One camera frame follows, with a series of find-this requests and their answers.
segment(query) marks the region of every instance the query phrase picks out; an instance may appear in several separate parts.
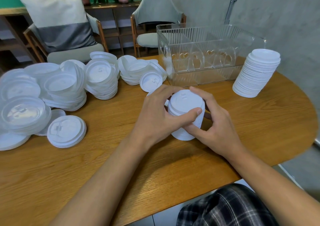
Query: clear acrylic box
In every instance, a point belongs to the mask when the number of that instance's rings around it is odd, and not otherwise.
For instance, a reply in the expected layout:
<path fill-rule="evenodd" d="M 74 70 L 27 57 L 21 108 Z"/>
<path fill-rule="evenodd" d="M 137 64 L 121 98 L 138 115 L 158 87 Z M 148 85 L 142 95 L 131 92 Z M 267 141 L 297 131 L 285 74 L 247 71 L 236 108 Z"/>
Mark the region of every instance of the clear acrylic box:
<path fill-rule="evenodd" d="M 158 25 L 157 35 L 159 62 L 170 84 L 182 87 L 236 79 L 246 56 L 267 43 L 233 25 Z"/>

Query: person's left hand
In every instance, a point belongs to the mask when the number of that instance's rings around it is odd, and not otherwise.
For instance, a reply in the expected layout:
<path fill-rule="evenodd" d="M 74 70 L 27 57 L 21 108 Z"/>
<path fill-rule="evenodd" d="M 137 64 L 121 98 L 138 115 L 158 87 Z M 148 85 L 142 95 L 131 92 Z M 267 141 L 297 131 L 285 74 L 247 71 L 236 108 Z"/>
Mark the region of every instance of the person's left hand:
<path fill-rule="evenodd" d="M 181 87 L 162 85 L 147 96 L 130 135 L 141 140 L 150 148 L 182 126 L 194 122 L 202 112 L 200 107 L 180 116 L 172 116 L 165 110 L 166 100 L 182 89 Z"/>

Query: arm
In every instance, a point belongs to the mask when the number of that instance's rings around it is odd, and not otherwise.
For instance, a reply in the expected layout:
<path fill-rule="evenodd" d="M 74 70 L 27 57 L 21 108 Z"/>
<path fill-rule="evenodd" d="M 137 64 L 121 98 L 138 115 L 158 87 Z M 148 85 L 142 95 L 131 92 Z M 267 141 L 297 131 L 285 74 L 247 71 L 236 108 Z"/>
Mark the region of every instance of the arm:
<path fill-rule="evenodd" d="M 145 98 L 131 133 L 65 205 L 51 226 L 110 224 L 134 171 L 151 146 L 193 122 L 202 112 L 195 108 L 182 116 L 168 114 L 164 108 L 167 98 L 181 89 L 162 85 Z"/>
<path fill-rule="evenodd" d="M 213 125 L 203 131 L 191 124 L 184 127 L 186 131 L 225 157 L 280 225 L 319 225 L 320 204 L 242 145 L 230 115 L 212 94 L 194 87 L 190 90 L 206 101 L 211 114 L 206 113 L 205 117 L 212 119 Z"/>

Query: person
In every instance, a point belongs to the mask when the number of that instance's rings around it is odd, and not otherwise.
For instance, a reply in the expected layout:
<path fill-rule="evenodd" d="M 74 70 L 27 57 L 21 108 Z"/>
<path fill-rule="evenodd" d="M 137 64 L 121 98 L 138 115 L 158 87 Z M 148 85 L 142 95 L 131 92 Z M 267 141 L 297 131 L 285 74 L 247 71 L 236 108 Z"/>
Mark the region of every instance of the person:
<path fill-rule="evenodd" d="M 320 225 L 320 204 L 242 145 L 230 115 L 212 94 L 190 87 L 205 100 L 210 111 L 205 114 L 213 121 L 208 131 L 192 124 L 201 108 L 181 116 L 169 115 L 164 104 L 181 89 L 162 85 L 145 98 L 130 134 L 65 205 L 51 226 L 109 225 L 143 156 L 180 127 L 223 156 L 255 193 L 236 184 L 222 187 L 195 205 L 182 208 L 177 225 Z"/>

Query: hand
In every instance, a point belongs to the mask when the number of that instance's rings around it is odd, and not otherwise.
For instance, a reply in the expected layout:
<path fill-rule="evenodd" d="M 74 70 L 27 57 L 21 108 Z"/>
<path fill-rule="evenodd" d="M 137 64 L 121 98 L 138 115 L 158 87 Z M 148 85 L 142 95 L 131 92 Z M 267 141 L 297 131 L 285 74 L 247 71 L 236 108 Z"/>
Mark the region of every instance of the hand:
<path fill-rule="evenodd" d="M 211 119 L 213 124 L 208 131 L 203 131 L 194 124 L 189 124 L 183 128 L 215 153 L 222 155 L 226 159 L 230 159 L 234 155 L 237 156 L 240 151 L 245 150 L 228 111 L 217 104 L 212 94 L 195 87 L 190 87 L 190 91 L 205 100 L 211 112 L 211 114 L 205 113 L 205 118 Z"/>
<path fill-rule="evenodd" d="M 168 137 L 182 126 L 194 122 L 201 108 L 194 108 L 180 116 L 169 115 L 165 110 L 166 100 L 181 87 L 162 85 L 144 99 L 142 110 L 130 136 L 142 139 L 148 148 Z"/>

